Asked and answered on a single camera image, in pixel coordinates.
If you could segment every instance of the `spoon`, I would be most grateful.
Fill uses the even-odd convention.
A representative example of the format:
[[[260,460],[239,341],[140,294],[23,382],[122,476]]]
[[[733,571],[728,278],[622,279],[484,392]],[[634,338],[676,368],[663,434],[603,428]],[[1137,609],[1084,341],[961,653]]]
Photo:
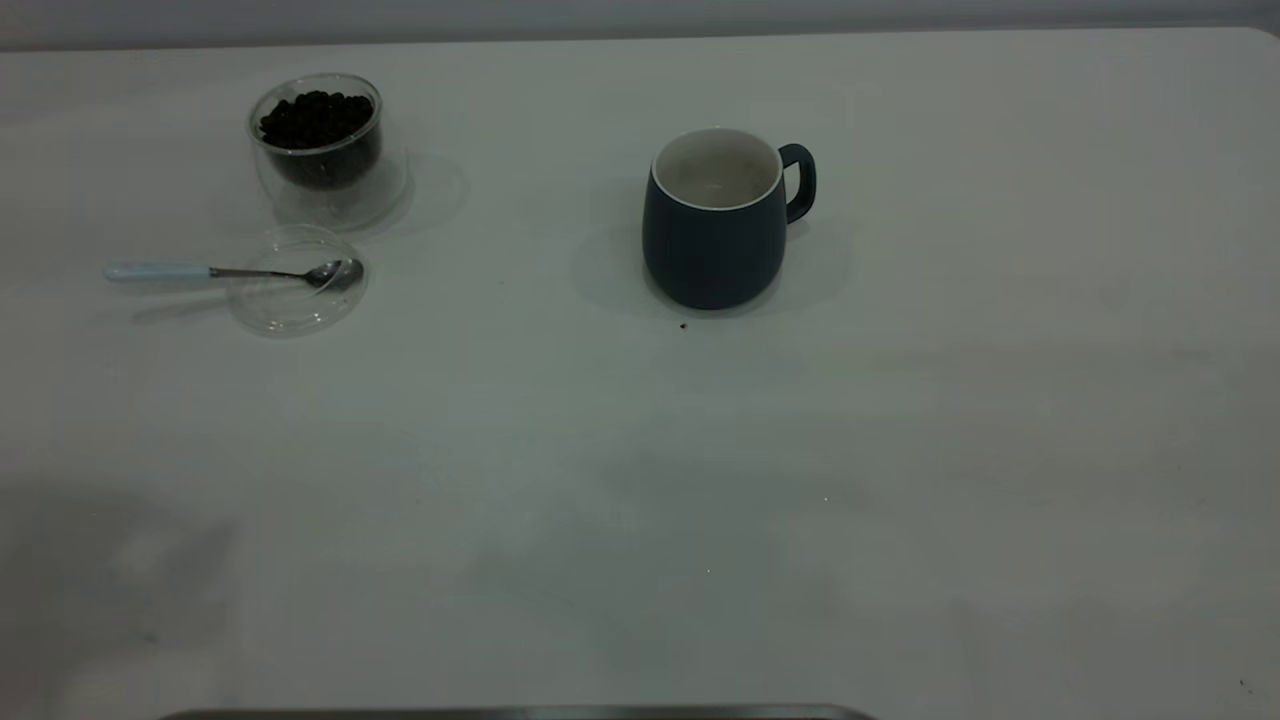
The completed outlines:
[[[157,281],[197,281],[211,278],[293,278],[311,287],[346,290],[365,277],[365,264],[356,259],[330,260],[316,265],[306,273],[282,273],[279,270],[233,270],[210,268],[192,263],[108,263],[102,277],[110,283],[136,283]]]

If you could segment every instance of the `table surface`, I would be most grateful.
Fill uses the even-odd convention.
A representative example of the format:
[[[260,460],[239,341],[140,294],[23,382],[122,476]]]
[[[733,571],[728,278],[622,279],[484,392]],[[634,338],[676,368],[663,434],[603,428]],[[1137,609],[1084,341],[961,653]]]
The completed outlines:
[[[412,201],[262,338],[244,114],[372,79]],[[0,55],[0,716],[1280,711],[1280,45],[1247,29]],[[777,283],[641,268],[652,154],[818,159]]]

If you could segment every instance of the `dark blue mug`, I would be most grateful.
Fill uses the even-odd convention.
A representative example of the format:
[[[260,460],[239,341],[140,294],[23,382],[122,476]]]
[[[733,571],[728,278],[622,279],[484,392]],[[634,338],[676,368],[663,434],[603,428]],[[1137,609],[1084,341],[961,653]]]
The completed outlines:
[[[782,168],[800,163],[787,202]],[[818,169],[800,145],[709,128],[667,143],[649,168],[644,261],[658,287],[690,307],[732,307],[777,277],[787,224],[813,208]]]

